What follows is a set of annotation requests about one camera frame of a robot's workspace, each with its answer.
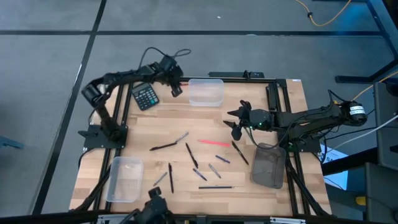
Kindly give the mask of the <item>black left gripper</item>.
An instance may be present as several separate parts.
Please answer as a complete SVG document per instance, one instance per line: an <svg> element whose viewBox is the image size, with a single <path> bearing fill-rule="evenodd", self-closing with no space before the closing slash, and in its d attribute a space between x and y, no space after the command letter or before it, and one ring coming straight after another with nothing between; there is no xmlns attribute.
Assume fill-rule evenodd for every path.
<svg viewBox="0 0 398 224"><path fill-rule="evenodd" d="M161 83L172 83L174 87L180 87L180 77L175 77L174 74L174 68L176 65L177 61L173 57L169 55L164 56L159 62L161 72L157 76L157 81ZM183 70L179 65L177 65L177 73L178 75L183 75Z"/></svg>

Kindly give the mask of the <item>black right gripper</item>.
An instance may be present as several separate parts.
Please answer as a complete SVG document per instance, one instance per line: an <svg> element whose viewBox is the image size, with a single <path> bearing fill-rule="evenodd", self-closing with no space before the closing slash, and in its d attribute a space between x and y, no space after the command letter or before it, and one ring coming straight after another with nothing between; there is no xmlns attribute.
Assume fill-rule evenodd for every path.
<svg viewBox="0 0 398 224"><path fill-rule="evenodd" d="M273 113L262 109L251 110L251 104L248 101L240 101L240 104L241 106L237 110L228 111L227 113L231 116L236 116L239 119L249 120L249 127L253 130L275 130L275 118ZM246 127L246 124L242 123L241 121L239 123L235 123L232 121L224 120L223 122L225 125L229 126L232 129L241 129Z"/></svg>

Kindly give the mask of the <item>red pencil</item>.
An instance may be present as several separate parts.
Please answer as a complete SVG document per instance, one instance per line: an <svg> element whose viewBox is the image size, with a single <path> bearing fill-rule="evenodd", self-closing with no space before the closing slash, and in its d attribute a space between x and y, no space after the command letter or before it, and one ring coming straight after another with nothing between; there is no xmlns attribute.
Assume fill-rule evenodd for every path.
<svg viewBox="0 0 398 224"><path fill-rule="evenodd" d="M218 142L218 141L210 141L207 139L199 139L198 142L205 143L205 144L212 144L212 145L217 145L217 146L223 146L223 147L230 147L231 145L225 142Z"/></svg>

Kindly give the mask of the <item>clear plastic bin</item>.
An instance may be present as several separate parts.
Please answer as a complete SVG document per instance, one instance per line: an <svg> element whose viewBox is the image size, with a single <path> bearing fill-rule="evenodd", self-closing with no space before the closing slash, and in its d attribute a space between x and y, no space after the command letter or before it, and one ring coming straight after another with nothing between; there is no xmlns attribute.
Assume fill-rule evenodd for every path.
<svg viewBox="0 0 398 224"><path fill-rule="evenodd" d="M144 165L138 157L115 157L109 173L107 202L132 203L141 196Z"/></svg>
<svg viewBox="0 0 398 224"><path fill-rule="evenodd" d="M191 106L219 107L224 100L224 82L221 79L193 78L188 81Z"/></svg>

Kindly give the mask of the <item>black calculator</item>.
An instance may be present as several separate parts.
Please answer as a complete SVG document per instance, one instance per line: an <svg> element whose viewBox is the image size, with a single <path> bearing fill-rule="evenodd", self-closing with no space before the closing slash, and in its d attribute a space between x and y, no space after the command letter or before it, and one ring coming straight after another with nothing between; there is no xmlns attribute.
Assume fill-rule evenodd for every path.
<svg viewBox="0 0 398 224"><path fill-rule="evenodd" d="M159 103L159 98L150 83L140 83L134 86L131 94L141 111L148 110Z"/></svg>

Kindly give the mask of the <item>black bar device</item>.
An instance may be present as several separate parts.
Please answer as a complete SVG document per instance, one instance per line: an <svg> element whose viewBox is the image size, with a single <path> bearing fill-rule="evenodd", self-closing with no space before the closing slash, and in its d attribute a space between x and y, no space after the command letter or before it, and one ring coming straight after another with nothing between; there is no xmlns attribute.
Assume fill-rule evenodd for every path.
<svg viewBox="0 0 398 224"><path fill-rule="evenodd" d="M209 77L226 77L226 78L265 78L262 72L209 72Z"/></svg>

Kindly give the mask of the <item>white paper sheet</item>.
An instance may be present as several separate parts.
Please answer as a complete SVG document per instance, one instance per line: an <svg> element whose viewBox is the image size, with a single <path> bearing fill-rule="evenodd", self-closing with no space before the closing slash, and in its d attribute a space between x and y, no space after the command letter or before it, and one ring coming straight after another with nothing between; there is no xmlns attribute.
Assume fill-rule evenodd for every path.
<svg viewBox="0 0 398 224"><path fill-rule="evenodd" d="M332 162L334 160L342 159L344 157L347 157L347 155L340 151L337 151L337 150L334 150L334 149L328 147L326 158L325 158L323 164ZM341 190L347 189L347 181L348 181L348 171L347 170L345 170L343 172L338 172L335 174L323 175L323 178L324 178L325 183L328 185L334 186Z"/></svg>

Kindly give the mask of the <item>black metal beam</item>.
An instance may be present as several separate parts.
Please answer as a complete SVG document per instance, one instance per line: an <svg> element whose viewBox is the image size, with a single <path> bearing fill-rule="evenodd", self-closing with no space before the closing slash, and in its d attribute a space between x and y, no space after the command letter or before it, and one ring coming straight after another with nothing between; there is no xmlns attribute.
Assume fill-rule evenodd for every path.
<svg viewBox="0 0 398 224"><path fill-rule="evenodd" d="M377 164L377 148L368 149L341 159L333 160L322 165L323 175L332 175L346 170L354 169L370 162Z"/></svg>

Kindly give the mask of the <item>black bulky device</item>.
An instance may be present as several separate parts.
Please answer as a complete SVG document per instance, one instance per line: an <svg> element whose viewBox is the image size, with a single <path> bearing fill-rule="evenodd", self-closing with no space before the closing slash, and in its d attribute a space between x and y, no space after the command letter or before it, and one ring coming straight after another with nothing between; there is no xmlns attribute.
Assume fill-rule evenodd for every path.
<svg viewBox="0 0 398 224"><path fill-rule="evenodd" d="M149 190L150 200L144 204L144 208L133 210L119 224L176 224L174 214L168 209L161 193L160 187Z"/></svg>

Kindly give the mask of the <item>grey cabinet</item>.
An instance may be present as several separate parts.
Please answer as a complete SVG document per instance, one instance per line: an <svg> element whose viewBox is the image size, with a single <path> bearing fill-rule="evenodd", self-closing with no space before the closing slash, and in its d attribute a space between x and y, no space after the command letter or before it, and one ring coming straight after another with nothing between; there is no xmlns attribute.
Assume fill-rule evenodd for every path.
<svg viewBox="0 0 398 224"><path fill-rule="evenodd" d="M391 85L374 85L374 106L376 109L376 131L378 163L398 170L398 93Z"/></svg>

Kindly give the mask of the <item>grey box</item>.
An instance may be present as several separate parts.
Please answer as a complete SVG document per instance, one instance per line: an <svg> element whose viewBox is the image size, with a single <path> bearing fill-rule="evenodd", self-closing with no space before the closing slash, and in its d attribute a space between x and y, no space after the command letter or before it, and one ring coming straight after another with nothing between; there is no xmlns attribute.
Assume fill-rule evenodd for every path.
<svg viewBox="0 0 398 224"><path fill-rule="evenodd" d="M362 178L350 178L350 182L358 180L363 190L346 191L349 207L365 213L365 220L387 224L398 224L398 171L370 162L361 167ZM355 198L366 197L366 206L357 205Z"/></svg>

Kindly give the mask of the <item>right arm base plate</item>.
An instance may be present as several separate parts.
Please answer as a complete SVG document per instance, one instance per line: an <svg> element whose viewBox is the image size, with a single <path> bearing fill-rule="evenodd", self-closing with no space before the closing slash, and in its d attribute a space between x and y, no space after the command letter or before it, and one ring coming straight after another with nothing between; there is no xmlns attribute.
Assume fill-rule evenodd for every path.
<svg viewBox="0 0 398 224"><path fill-rule="evenodd" d="M314 139L311 136L291 138L286 135L283 138L285 131L277 132L279 146L285 149L287 152L320 152L320 141Z"/></svg>

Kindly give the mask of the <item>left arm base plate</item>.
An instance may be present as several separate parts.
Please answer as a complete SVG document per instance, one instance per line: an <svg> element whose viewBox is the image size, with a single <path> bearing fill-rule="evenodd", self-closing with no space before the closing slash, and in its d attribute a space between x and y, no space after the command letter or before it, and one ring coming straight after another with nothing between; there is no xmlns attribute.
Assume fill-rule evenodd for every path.
<svg viewBox="0 0 398 224"><path fill-rule="evenodd" d="M117 141L111 141L103 132L100 125L90 125L87 131L79 131L78 134L85 138L86 148L123 148L126 145L128 127L121 127L121 135Z"/></svg>

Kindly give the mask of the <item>silver bracket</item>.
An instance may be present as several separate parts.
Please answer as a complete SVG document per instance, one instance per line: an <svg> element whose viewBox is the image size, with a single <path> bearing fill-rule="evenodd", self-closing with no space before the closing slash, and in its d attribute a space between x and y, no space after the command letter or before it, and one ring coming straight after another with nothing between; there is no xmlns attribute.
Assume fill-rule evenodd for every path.
<svg viewBox="0 0 398 224"><path fill-rule="evenodd" d="M127 217L127 214L99 215L95 224L119 224Z"/></svg>
<svg viewBox="0 0 398 224"><path fill-rule="evenodd" d="M306 221L297 218L270 217L270 224L306 224Z"/></svg>

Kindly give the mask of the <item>black stand leg frame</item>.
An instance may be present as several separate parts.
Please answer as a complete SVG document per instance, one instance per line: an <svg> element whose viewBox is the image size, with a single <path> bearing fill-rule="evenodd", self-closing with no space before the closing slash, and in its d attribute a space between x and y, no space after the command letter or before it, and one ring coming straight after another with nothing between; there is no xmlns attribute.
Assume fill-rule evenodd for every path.
<svg viewBox="0 0 398 224"><path fill-rule="evenodd" d="M335 76L335 82L337 83L357 83L357 84L368 84L381 81L382 78L386 78L387 72L392 71L393 68L398 68L398 28L391 17L388 7L386 7L385 0L363 0L366 3L374 22L379 29L377 32L371 33L370 31L342 31L338 32L339 35L344 36L359 36L359 37L370 37L380 36L382 37L388 48L390 49L393 59L387 65L380 68L378 71L370 76Z"/></svg>

